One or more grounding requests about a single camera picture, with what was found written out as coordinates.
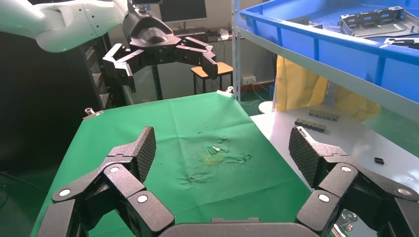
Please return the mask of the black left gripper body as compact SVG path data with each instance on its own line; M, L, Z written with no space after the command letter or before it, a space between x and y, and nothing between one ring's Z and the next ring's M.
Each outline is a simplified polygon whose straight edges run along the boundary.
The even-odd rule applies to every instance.
M123 20L123 32L132 51L141 50L139 63L151 66L176 60L176 46L181 39L151 12L128 12Z

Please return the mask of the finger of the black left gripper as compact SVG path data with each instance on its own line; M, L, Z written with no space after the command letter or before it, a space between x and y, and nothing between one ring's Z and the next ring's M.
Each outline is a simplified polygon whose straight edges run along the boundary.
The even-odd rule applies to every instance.
M105 54L103 61L107 75L116 79L120 86L128 86L131 93L135 93L133 76L146 66L144 58L143 49L131 50L117 43Z
M185 37L176 46L176 61L184 64L200 66L209 78L218 77L216 55L213 46L195 38Z

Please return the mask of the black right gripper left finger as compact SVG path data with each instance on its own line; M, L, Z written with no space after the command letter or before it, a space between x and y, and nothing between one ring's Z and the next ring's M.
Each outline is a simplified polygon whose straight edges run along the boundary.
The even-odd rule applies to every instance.
M156 153L153 127L132 143L114 147L93 171L58 189L38 229L39 237L86 237L115 211L137 237L157 237L174 215L145 187Z

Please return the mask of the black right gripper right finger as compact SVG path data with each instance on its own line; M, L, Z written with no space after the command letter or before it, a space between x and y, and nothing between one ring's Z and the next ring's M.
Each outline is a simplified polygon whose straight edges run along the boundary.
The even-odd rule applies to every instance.
M419 196L413 189L362 167L341 147L291 129L290 156L313 193L296 221L324 237L343 210L356 214L379 237L419 234Z

